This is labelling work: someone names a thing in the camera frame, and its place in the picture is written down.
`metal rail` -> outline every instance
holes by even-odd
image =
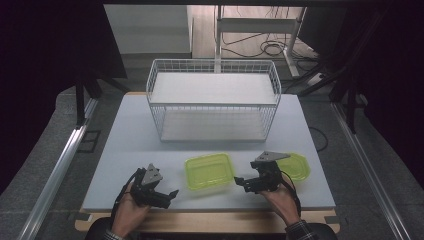
[[[349,145],[355,153],[356,159],[358,160],[358,163],[361,166],[362,171],[364,172],[364,175],[371,187],[371,190],[373,191],[375,198],[377,199],[377,202],[380,205],[381,210],[383,211],[383,214],[385,215],[396,239],[411,239],[405,224],[403,223],[402,217],[400,216],[396,206],[384,189],[383,184],[377,176],[377,173],[374,171],[371,161],[368,159],[368,156],[365,153],[365,150],[362,148],[359,139],[355,134],[350,132],[348,125],[344,121],[346,116],[343,112],[341,104],[332,103],[331,106],[336,113],[337,119],[339,120],[340,126],[346,135]]]
[[[41,224],[44,221],[44,218],[50,208],[51,203],[56,197],[56,193],[62,183],[63,178],[65,177],[68,167],[72,162],[72,159],[77,151],[78,145],[81,142],[82,137],[87,129],[88,122],[93,115],[94,109],[97,105],[97,100],[90,99],[85,108],[85,117],[86,120],[79,129],[75,129],[68,142],[66,143],[65,148],[63,149],[62,154],[59,157],[59,160],[54,167],[52,174],[47,180],[46,185],[43,188],[40,196],[37,199],[29,217],[27,218],[26,223],[24,224],[21,232],[17,239],[34,239],[37,236],[38,230],[41,227]]]

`yellow plastic container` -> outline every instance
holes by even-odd
[[[190,158],[185,162],[185,171],[190,190],[214,187],[234,181],[233,164],[226,153]]]
[[[308,161],[302,155],[289,153],[289,158],[277,160],[278,168],[287,173],[293,181],[305,180],[311,173]]]

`hand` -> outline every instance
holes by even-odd
[[[285,175],[283,175],[283,179],[293,187]],[[261,191],[259,193],[271,204],[272,210],[284,220],[287,227],[300,221],[296,203],[283,184],[280,184],[274,192]]]
[[[129,191],[132,184],[128,184],[127,190],[119,202],[118,210],[116,211],[115,220],[112,226],[112,233],[119,237],[125,238],[128,234],[134,231],[146,218],[150,210],[150,206],[139,207]]]

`white table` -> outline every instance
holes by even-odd
[[[191,191],[186,186],[186,159],[218,152],[231,158],[238,177],[258,177],[250,162],[264,150],[304,155],[311,168],[309,177],[295,182],[302,210],[329,210],[335,203],[297,96],[282,95],[268,139],[264,143],[162,143],[159,140],[146,96],[124,96],[96,172],[83,203],[89,212],[110,212],[113,202],[137,168],[149,163],[164,179],[156,188],[162,193],[179,189],[168,211],[231,212],[269,209],[260,195],[245,193],[235,183]]]

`white board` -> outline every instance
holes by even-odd
[[[268,209],[260,195],[245,193],[234,182],[200,191],[187,188],[184,162],[200,155],[226,152],[237,177],[254,178],[258,172],[250,162],[263,151],[296,152],[307,158],[311,173],[295,182],[302,208],[329,209],[335,203],[315,150],[297,96],[282,95],[268,139],[264,143],[162,143],[156,132],[146,96],[126,95],[106,142],[83,203],[88,211],[110,211],[122,186],[137,168],[149,163],[160,169],[164,179],[156,190],[179,189],[170,210],[233,211]]]
[[[268,74],[184,72],[158,73],[150,103],[277,104]]]

